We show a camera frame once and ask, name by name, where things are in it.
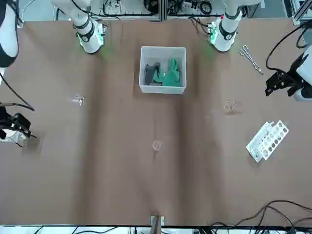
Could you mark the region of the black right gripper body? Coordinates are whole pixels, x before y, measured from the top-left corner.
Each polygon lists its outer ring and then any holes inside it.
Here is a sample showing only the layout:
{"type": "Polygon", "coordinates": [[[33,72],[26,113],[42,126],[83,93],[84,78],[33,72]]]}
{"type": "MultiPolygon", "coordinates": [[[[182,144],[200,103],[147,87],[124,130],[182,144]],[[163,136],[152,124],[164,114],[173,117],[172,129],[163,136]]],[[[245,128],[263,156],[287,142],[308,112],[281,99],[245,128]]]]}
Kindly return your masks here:
{"type": "Polygon", "coordinates": [[[6,108],[0,107],[0,126],[1,127],[11,127],[12,126],[12,116],[7,113],[6,108]]]}

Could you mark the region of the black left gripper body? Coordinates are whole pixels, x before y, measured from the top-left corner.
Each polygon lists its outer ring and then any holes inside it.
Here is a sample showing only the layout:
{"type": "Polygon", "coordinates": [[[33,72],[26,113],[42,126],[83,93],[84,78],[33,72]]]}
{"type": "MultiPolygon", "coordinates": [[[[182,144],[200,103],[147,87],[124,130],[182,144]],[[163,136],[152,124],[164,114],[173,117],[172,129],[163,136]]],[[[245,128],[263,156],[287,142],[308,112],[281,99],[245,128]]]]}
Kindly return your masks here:
{"type": "Polygon", "coordinates": [[[303,55],[300,55],[290,66],[289,76],[297,86],[302,86],[303,78],[298,74],[297,69],[305,61],[303,55]]]}

